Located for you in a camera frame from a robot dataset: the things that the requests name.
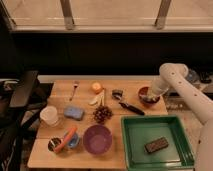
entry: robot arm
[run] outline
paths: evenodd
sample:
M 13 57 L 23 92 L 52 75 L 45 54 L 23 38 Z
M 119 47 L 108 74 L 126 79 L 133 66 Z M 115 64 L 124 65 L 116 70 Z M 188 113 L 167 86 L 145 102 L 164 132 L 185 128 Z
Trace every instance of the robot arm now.
M 155 98 L 164 94 L 172 86 L 183 98 L 189 108 L 203 124 L 197 155 L 196 171 L 213 171 L 213 101 L 200 90 L 191 85 L 184 77 L 188 68 L 184 64 L 165 63 L 160 67 L 160 76 L 150 86 L 147 98 Z

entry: blue sponge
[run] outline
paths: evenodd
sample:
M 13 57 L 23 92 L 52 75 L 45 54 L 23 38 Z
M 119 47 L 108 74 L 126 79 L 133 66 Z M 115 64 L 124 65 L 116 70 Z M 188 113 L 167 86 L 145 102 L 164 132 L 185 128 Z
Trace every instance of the blue sponge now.
M 82 120 L 84 115 L 84 110 L 79 107 L 69 106 L 64 109 L 64 115 L 75 120 Z

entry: black knife handle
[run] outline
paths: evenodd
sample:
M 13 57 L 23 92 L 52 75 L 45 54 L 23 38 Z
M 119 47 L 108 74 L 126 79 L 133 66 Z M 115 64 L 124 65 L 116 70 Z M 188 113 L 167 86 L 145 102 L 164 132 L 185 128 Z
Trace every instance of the black knife handle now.
M 142 110 L 138 109 L 135 106 L 132 106 L 132 105 L 127 104 L 127 103 L 122 103 L 122 102 L 119 102 L 119 103 L 123 108 L 126 108 L 126 109 L 128 109 L 128 110 L 130 110 L 134 113 L 140 114 L 140 115 L 145 115 L 145 113 Z

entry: wooden table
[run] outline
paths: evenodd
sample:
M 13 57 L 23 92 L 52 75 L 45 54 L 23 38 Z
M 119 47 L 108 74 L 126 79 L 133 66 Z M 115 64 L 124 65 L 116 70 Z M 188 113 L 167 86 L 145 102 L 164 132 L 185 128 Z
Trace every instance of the wooden table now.
M 137 92 L 141 87 L 149 86 L 149 81 L 144 80 L 78 80 L 79 87 L 76 90 L 72 101 L 69 97 L 73 90 L 74 80 L 57 80 L 54 83 L 48 105 L 54 105 L 59 113 L 60 123 L 55 127 L 50 127 L 41 122 L 37 138 L 35 140 L 29 161 L 29 168 L 90 168 L 90 169 L 125 169 L 125 153 L 122 141 L 121 117 L 136 115 L 131 111 L 123 109 L 118 101 L 112 99 L 113 89 L 122 89 L 124 101 L 140 109 L 146 115 L 166 115 L 167 110 L 163 98 L 150 108 L 142 105 L 138 99 Z M 110 150 L 101 156 L 89 154 L 80 141 L 77 148 L 67 149 L 59 154 L 48 151 L 48 141 L 53 137 L 62 138 L 71 125 L 78 126 L 77 133 L 83 136 L 85 130 L 96 122 L 93 120 L 93 111 L 96 106 L 88 103 L 94 98 L 95 94 L 91 90 L 94 81 L 100 82 L 106 88 L 105 104 L 113 111 L 113 117 L 105 124 L 113 134 L 113 142 Z M 63 110 L 66 106 L 78 106 L 85 110 L 82 121 L 65 118 Z

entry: paper cup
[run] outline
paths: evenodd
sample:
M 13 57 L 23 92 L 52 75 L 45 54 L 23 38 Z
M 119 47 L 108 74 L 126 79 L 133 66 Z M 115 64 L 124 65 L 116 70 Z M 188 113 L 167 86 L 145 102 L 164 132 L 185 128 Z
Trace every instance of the paper cup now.
M 45 107 L 40 113 L 40 118 L 44 122 L 46 122 L 46 124 L 48 124 L 50 126 L 56 125 L 59 120 L 56 107 L 54 107 L 54 106 Z

